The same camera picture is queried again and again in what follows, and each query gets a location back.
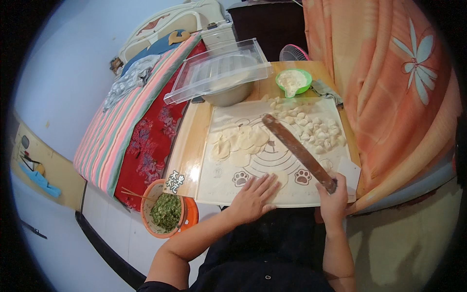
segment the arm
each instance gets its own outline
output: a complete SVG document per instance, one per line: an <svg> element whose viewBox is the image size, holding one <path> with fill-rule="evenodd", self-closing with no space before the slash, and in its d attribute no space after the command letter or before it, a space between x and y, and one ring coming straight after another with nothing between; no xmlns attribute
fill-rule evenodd
<svg viewBox="0 0 467 292"><path fill-rule="evenodd" d="M274 174L252 177L229 208L166 241L154 256L146 282L159 281L187 289L189 261L238 225L253 222L275 208L266 202L280 186L279 182L273 184L276 178Z"/></svg>
<svg viewBox="0 0 467 292"><path fill-rule="evenodd" d="M346 177L340 173L336 177L337 189L332 195L321 184L316 184L321 198L321 216L326 227L323 272L335 291L357 291L354 260L342 226L347 206Z"/></svg>

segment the hand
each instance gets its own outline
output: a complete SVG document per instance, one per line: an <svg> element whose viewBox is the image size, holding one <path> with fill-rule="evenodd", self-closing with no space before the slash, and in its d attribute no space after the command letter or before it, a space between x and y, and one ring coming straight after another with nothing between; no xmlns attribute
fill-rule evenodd
<svg viewBox="0 0 467 292"><path fill-rule="evenodd" d="M258 179L252 176L235 196L230 207L223 212L228 212L231 219L241 225L253 222L274 210L276 206L266 202L281 185L280 182L273 184L276 179L276 174L265 174Z"/></svg>
<svg viewBox="0 0 467 292"><path fill-rule="evenodd" d="M342 228L342 220L346 216L348 201L346 177L336 173L336 178L337 189L332 195L320 183L315 185L321 199L321 217L323 217L326 230Z"/></svg>

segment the chopsticks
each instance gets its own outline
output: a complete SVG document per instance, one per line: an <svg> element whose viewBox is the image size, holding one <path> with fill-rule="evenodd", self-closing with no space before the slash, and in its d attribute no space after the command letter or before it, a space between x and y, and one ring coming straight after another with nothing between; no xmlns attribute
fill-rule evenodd
<svg viewBox="0 0 467 292"><path fill-rule="evenodd" d="M151 201L151 202L154 202L154 203L156 202L156 200L154 200L154 199L151 199L151 198L148 198L148 197L144 197L144 196L138 195L138 194L136 194L136 193L130 191L130 190L127 189L127 188L124 188L124 187L121 187L121 188L124 189L124 190L126 191L126 192L121 191L121 192L124 193L124 194L132 195L132 196L135 196L135 197L144 198L144 199L146 199L146 200L148 200L148 201Z"/></svg>

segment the gray cloth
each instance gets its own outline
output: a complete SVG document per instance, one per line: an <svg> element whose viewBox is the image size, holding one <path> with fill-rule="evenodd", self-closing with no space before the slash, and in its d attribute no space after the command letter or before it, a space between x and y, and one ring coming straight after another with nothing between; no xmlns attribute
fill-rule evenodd
<svg viewBox="0 0 467 292"><path fill-rule="evenodd" d="M336 106L342 106L344 102L340 95L327 86L321 79L314 80L311 82L311 89L322 98L332 98L334 99Z"/></svg>
<svg viewBox="0 0 467 292"><path fill-rule="evenodd" d="M113 108L120 100L133 89L146 85L152 68L160 60L161 55L149 55L131 64L124 76L121 76L112 85L104 101L103 113Z"/></svg>

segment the green vegetable filling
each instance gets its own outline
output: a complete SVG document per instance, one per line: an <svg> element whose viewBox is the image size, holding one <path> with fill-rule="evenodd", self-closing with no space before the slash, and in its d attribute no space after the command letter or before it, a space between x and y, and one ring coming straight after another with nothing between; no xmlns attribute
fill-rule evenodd
<svg viewBox="0 0 467 292"><path fill-rule="evenodd" d="M163 229L163 233L169 233L177 227L181 214L180 198L168 193L162 193L150 213L152 222Z"/></svg>

